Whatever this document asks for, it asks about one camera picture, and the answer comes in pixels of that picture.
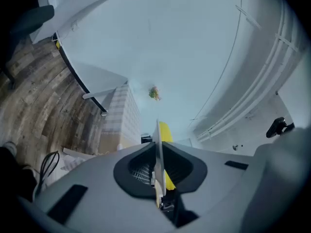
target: metal grille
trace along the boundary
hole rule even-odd
[[[144,184],[151,184],[151,174],[150,174],[150,166],[148,163],[143,165],[140,168],[132,169],[131,173],[133,177]]]

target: white wall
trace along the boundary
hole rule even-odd
[[[198,118],[203,119],[192,123],[196,135],[220,120],[253,85],[276,40],[281,18],[281,0],[242,0],[242,9],[261,26],[261,30],[241,14],[236,44],[223,78],[198,115]]]
[[[279,90],[296,127],[311,125],[311,49],[305,50],[296,69]]]
[[[173,142],[175,143],[189,146],[189,142],[191,142],[191,147],[196,149],[204,149],[203,145],[198,141],[194,133],[191,131],[183,131],[183,132],[179,131],[177,133],[172,132],[172,138]]]
[[[233,127],[202,142],[202,145],[206,150],[253,156],[257,147],[272,143],[278,138],[278,136],[266,137],[268,129],[278,117],[284,117],[287,124],[293,122],[280,96],[273,95]],[[236,151],[233,150],[233,145],[238,145]]]
[[[221,75],[235,38],[240,0],[107,0],[63,32],[63,48],[91,92],[106,89],[104,70],[128,78],[141,132],[157,118],[184,133]],[[228,85],[231,76],[226,76]],[[162,100],[148,97],[156,85]]]

